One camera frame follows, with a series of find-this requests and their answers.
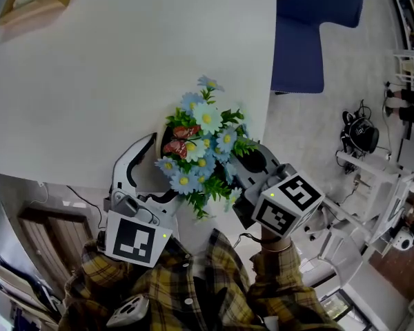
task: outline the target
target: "gray floor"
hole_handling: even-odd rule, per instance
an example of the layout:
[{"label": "gray floor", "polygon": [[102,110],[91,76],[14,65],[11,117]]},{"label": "gray floor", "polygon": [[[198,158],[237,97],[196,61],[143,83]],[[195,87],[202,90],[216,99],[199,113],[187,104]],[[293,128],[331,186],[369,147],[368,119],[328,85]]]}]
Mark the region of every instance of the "gray floor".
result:
[{"label": "gray floor", "polygon": [[[380,130],[379,145],[388,147],[382,118],[383,85],[387,80],[396,81],[392,57],[400,40],[400,31],[397,29],[396,34],[396,27],[399,28],[391,0],[364,0],[362,18],[356,29],[330,23],[321,27],[325,91],[322,94],[270,96],[264,144],[281,162],[289,162],[305,171],[336,201],[352,190],[353,179],[345,176],[335,161],[335,152],[341,148],[342,111],[356,110],[360,100],[365,99],[365,104],[373,111],[371,119]],[[395,161],[403,127],[394,118],[389,119],[388,124]],[[386,151],[377,150],[375,154],[378,159],[383,159]],[[45,192],[36,182],[22,180],[0,175],[2,196],[4,192],[8,193],[7,197],[2,197],[5,205],[12,199],[12,186],[13,194],[28,201],[44,200]],[[99,213],[96,209],[74,208],[72,205],[79,200],[62,185],[49,184],[48,188],[50,196],[45,206],[86,214],[92,231],[97,232]],[[85,188],[78,191],[97,204],[102,203],[106,194],[103,190]],[[319,241],[309,243],[308,237],[300,232],[295,235],[295,241],[308,259],[319,251]],[[259,247],[242,243],[238,248],[241,250],[238,253],[247,260]],[[306,275],[307,283],[313,283],[329,272],[327,266],[319,266],[316,260],[311,268],[313,270]]]}]

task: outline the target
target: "chair backrest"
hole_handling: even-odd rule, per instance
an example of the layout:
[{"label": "chair backrest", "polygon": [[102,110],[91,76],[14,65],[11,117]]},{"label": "chair backrest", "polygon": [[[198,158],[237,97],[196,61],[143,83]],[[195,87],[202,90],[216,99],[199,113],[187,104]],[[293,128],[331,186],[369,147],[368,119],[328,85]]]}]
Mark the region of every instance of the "chair backrest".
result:
[{"label": "chair backrest", "polygon": [[333,22],[357,27],[364,0],[277,0],[277,14],[311,25]]},{"label": "chair backrest", "polygon": [[359,270],[363,258],[350,235],[343,230],[330,229],[330,234],[322,246],[319,260],[325,261],[335,270],[344,287]]}]

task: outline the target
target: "blue chair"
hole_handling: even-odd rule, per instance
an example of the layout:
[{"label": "blue chair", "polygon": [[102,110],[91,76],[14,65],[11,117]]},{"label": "blue chair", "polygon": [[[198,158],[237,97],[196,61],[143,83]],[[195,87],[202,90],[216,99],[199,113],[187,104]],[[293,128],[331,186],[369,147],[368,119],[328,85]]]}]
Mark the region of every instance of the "blue chair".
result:
[{"label": "blue chair", "polygon": [[324,68],[319,27],[333,22],[355,28],[363,0],[277,0],[271,89],[321,93]]}]

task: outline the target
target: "chair seat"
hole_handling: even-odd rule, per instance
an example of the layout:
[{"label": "chair seat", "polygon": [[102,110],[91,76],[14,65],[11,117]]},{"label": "chair seat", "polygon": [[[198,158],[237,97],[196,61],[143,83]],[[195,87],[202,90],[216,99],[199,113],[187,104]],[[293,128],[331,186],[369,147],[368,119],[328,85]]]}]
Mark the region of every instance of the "chair seat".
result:
[{"label": "chair seat", "polygon": [[289,93],[324,90],[319,26],[277,16],[271,89]]}]

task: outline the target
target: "brown wooden floor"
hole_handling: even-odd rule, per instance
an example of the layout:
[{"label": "brown wooden floor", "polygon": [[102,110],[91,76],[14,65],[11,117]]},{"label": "brown wooden floor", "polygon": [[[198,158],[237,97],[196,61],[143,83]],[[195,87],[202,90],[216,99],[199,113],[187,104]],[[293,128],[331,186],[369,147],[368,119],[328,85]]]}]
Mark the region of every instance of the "brown wooden floor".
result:
[{"label": "brown wooden floor", "polygon": [[[414,195],[409,197],[414,204]],[[392,249],[385,257],[375,253],[371,265],[408,300],[414,299],[414,248],[407,252]]]}]

